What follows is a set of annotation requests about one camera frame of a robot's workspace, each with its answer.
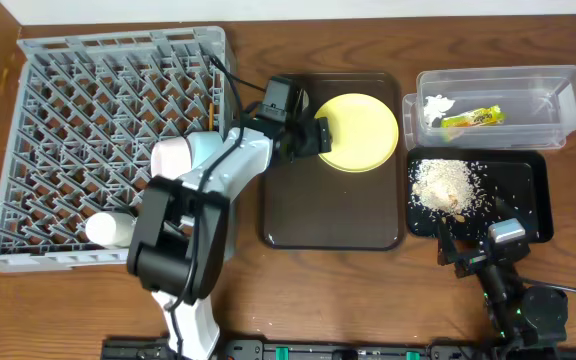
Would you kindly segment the clear plastic waste bin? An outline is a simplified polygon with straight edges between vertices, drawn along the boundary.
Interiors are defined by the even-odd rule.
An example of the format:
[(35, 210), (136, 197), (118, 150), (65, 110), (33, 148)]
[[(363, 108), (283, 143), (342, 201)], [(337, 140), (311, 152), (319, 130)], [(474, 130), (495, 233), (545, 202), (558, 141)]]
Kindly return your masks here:
[(576, 131), (576, 65), (425, 71), (402, 112), (409, 150), (559, 149)]

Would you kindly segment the yellow round plate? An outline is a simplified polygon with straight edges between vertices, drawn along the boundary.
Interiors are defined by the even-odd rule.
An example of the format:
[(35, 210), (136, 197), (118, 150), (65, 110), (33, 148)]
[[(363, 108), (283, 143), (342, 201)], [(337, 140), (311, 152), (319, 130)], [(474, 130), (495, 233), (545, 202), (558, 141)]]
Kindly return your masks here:
[(394, 153), (399, 128), (393, 111), (379, 99), (347, 93), (325, 102), (316, 112), (326, 118), (331, 151), (319, 157), (330, 167), (348, 173), (367, 172)]

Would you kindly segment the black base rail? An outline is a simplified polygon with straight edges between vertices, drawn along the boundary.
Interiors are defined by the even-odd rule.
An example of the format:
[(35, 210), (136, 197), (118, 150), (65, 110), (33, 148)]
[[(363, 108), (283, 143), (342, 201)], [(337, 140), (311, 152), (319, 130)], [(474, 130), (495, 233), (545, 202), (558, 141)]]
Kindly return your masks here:
[[(169, 360), (175, 357), (163, 338), (110, 338), (103, 341), (100, 351), (101, 360)], [(481, 348), (457, 343), (349, 346), (233, 340), (211, 357), (218, 360), (467, 360), (487, 359), (489, 355)]]

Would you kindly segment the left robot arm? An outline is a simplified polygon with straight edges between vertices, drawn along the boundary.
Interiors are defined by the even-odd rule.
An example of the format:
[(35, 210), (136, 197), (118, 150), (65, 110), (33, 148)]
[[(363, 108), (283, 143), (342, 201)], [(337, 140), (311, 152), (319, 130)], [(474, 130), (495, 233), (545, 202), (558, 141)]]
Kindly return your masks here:
[(325, 117), (284, 122), (244, 115), (223, 146), (175, 180), (151, 179), (142, 196), (127, 258), (165, 314), (175, 359), (208, 359), (220, 328), (210, 294), (221, 273), (233, 201), (274, 163), (327, 153), (332, 132)]

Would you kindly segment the rice food scraps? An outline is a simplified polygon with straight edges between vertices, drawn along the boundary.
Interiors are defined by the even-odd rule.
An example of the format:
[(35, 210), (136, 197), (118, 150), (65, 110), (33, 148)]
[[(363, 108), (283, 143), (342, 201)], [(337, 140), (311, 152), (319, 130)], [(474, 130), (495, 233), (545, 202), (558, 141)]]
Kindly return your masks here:
[(455, 233), (480, 234), (498, 222), (496, 196), (511, 207), (511, 218), (529, 230), (536, 227), (533, 175), (526, 164), (421, 159), (410, 163), (408, 179), (408, 226), (416, 235), (433, 235), (440, 220)]

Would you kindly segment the white tissue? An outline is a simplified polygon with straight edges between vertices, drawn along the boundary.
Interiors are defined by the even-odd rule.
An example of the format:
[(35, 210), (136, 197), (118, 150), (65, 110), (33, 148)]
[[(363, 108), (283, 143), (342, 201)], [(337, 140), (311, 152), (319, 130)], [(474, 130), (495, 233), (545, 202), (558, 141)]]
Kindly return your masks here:
[(441, 120), (454, 104), (455, 100), (442, 95), (427, 96), (423, 106), (423, 117), (425, 123), (428, 126), (432, 126), (436, 120)]

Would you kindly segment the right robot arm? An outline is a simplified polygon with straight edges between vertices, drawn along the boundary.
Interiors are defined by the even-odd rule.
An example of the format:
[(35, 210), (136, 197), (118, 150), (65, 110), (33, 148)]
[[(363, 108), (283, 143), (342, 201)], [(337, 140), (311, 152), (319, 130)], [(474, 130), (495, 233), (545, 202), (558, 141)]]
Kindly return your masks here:
[(520, 278), (515, 263), (530, 253), (535, 228), (501, 198), (495, 205), (500, 218), (471, 249), (457, 248), (445, 220), (436, 230), (438, 263), (452, 264), (459, 278), (478, 278), (488, 316), (499, 333), (476, 357), (559, 359), (558, 344), (567, 339), (567, 295), (547, 285), (528, 287)]

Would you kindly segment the black waste tray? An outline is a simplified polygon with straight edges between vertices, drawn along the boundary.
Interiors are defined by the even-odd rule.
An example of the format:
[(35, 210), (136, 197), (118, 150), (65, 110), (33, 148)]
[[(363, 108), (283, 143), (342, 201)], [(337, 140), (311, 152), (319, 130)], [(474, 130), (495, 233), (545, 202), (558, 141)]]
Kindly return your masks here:
[[(413, 193), (425, 160), (467, 165), (477, 204), (462, 222), (428, 209)], [(545, 243), (554, 235), (546, 162), (537, 152), (419, 147), (408, 153), (407, 170), (407, 225), (414, 235), (435, 237), (438, 223), (445, 221), (454, 238), (475, 243), (486, 237), (490, 225), (511, 218), (521, 222), (530, 242)]]

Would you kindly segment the grey dishwasher rack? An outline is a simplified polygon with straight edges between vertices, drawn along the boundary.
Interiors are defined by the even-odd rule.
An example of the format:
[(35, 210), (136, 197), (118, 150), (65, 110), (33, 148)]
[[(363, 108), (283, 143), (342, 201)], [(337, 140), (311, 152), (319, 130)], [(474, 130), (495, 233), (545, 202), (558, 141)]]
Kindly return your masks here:
[(156, 143), (225, 133), (236, 61), (225, 31), (201, 26), (22, 39), (0, 177), (0, 272), (122, 264), (90, 242), (86, 220), (129, 211), (150, 180)]

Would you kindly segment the light blue bowl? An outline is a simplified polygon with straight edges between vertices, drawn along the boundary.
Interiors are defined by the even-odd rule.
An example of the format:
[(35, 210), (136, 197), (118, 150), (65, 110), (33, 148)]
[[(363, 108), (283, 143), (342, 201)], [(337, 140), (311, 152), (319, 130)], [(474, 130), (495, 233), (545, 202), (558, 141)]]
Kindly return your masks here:
[(127, 213), (98, 212), (85, 222), (85, 234), (89, 241), (104, 248), (129, 247), (136, 218)]

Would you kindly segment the white pink bowl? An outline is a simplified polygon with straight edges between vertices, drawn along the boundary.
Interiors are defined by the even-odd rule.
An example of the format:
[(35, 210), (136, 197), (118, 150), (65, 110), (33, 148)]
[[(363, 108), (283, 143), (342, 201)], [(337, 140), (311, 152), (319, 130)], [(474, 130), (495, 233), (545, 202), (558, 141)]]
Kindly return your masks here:
[(185, 138), (171, 138), (155, 144), (150, 158), (152, 177), (174, 180), (188, 173), (191, 168), (191, 151)]

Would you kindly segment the dark brown serving tray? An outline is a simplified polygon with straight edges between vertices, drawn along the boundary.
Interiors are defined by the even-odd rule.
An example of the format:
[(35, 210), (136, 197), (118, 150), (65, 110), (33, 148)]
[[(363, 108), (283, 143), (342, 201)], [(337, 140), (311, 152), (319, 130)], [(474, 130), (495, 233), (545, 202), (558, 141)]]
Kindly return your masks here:
[(403, 145), (374, 170), (348, 173), (317, 157), (263, 173), (259, 236), (275, 249), (387, 251), (403, 238)]

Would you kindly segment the green orange snack wrapper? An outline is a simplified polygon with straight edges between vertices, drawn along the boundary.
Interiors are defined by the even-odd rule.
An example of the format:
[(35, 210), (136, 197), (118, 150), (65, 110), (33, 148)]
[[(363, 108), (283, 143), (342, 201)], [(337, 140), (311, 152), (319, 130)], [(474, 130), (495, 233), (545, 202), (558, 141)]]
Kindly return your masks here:
[(441, 128), (460, 128), (499, 125), (505, 121), (506, 114), (499, 105), (478, 108), (441, 120)]

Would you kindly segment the wooden chopstick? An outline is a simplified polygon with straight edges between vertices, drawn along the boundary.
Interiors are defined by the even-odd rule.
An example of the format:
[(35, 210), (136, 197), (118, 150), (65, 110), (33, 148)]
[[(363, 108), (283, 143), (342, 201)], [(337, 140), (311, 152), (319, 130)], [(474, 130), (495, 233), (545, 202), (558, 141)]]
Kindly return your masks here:
[(215, 124), (215, 105), (214, 103), (209, 104), (209, 120), (208, 120), (208, 131), (214, 131)]

